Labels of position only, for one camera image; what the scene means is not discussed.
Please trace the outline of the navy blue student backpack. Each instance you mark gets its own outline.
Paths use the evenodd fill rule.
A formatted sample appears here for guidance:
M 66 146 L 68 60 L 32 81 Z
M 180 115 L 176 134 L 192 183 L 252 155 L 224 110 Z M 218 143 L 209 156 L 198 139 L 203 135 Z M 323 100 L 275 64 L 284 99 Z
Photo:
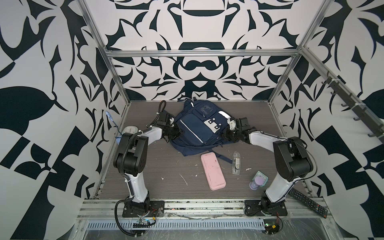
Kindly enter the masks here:
M 227 119 L 230 118 L 234 117 L 210 101 L 187 99 L 183 110 L 175 118 L 182 134 L 171 144 L 185 157 L 232 144 L 223 138 L 223 132 L 229 126 Z

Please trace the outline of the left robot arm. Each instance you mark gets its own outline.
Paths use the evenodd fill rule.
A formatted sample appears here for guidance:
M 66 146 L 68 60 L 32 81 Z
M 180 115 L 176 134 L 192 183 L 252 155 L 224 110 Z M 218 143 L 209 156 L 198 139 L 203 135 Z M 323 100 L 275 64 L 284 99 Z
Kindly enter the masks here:
M 180 135 L 175 117 L 165 110 L 166 105 L 166 101 L 160 102 L 155 119 L 145 130 L 135 127 L 133 132 L 121 135 L 117 156 L 113 161 L 114 167 L 124 178 L 129 190 L 126 202 L 132 209 L 145 213 L 150 210 L 150 194 L 143 176 L 148 147 L 158 140 L 164 139 L 169 142 Z

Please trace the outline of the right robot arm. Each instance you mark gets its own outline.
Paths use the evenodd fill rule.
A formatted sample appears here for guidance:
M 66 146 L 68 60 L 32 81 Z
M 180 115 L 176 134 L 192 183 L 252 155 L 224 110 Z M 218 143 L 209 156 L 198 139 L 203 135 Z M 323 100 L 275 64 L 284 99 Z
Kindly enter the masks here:
M 316 161 L 311 153 L 304 147 L 298 137 L 283 138 L 265 133 L 251 127 L 247 118 L 229 120 L 229 126 L 224 137 L 230 141 L 243 141 L 274 153 L 277 175 L 271 185 L 264 191 L 256 210 L 247 207 L 247 215 L 263 213 L 264 215 L 277 215 L 278 209 L 283 209 L 289 191 L 298 181 L 308 178 Z

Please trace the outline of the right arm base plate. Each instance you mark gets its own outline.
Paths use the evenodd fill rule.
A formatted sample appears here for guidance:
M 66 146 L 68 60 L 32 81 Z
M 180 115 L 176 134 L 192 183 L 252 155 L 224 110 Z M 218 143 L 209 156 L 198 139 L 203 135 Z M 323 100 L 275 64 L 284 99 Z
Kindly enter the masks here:
M 268 199 L 261 200 L 245 200 L 245 215 L 253 216 L 274 216 L 285 217 L 288 215 L 285 201 L 271 203 Z

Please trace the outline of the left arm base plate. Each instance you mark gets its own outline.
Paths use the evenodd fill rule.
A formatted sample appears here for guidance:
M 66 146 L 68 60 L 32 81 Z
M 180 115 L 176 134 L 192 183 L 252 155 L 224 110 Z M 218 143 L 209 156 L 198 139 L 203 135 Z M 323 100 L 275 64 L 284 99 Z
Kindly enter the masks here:
M 123 218 L 153 217 L 164 212 L 164 201 L 150 201 L 143 203 L 124 203 Z

